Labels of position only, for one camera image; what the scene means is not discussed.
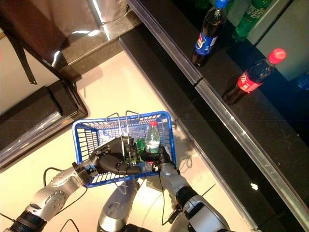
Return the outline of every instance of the black counter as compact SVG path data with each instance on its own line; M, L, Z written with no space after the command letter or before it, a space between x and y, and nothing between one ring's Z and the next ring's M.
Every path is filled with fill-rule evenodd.
M176 122L183 124L198 143L258 228L281 232L291 231L292 226L302 231L264 175L148 29L137 27L122 36L120 44L175 114ZM258 190L252 189L250 183L257 184Z

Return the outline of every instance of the soda bottle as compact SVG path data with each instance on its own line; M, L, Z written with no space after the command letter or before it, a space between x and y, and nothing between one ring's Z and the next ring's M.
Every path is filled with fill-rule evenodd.
M150 121L150 127L146 135L146 151L149 153L158 153L160 145L160 134L158 122Z
M192 63L199 67L206 63L206 56L211 52L219 31L226 21L224 8L228 0L217 0L215 6L211 7L204 18L203 28L198 36L197 43L192 55Z
M233 39L237 42L245 40L270 3L271 0L252 0L251 6L246 10L232 34Z
M274 66L283 61L285 57L285 51L281 48L276 48L267 59L260 60L247 69L239 77L235 85L225 92L222 99L228 105L238 102L243 96L262 85L263 80L273 72Z

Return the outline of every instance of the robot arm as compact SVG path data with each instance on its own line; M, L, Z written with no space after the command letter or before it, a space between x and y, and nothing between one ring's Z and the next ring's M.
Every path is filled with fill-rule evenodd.
M160 146L158 154L146 154L145 161L155 161L160 169L162 187L169 191L189 221L190 232L224 232L229 226L224 217L202 196L198 195L182 177L165 148Z
M133 139L115 138L114 140L96 148L89 159L81 164L73 163L70 167L58 173L52 181L39 190L30 205L17 218L16 222L5 232L37 232L42 231L64 206L68 197L79 187L90 183L97 174L111 172L114 174L138 174L139 167L131 167L124 158L130 151L136 152ZM125 154L122 154L122 144L125 145Z

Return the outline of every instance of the green object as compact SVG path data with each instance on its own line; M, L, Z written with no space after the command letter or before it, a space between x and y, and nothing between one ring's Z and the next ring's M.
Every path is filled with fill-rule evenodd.
M139 156L140 156L141 153L144 152L144 150L145 150L146 140L145 139L137 139L136 143L137 143L137 150L138 150L138 153L139 153Z
M251 6L246 10L232 37L236 41L245 40L270 3L271 0L252 0Z

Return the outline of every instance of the coca-cola bottle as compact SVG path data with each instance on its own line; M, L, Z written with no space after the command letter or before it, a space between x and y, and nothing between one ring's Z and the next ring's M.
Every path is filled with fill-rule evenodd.
M226 22L224 8L228 0L217 0L215 6L211 7L203 21L202 32L199 34L195 49L192 55L192 63L199 67L206 62L207 55L211 52L214 43L218 38L221 27Z
M222 99L228 105L237 103L243 96L258 88L263 83L263 80L271 75L274 66L283 61L285 57L285 51L281 48L276 48L267 59L260 60L247 69L238 78L237 82L224 93Z

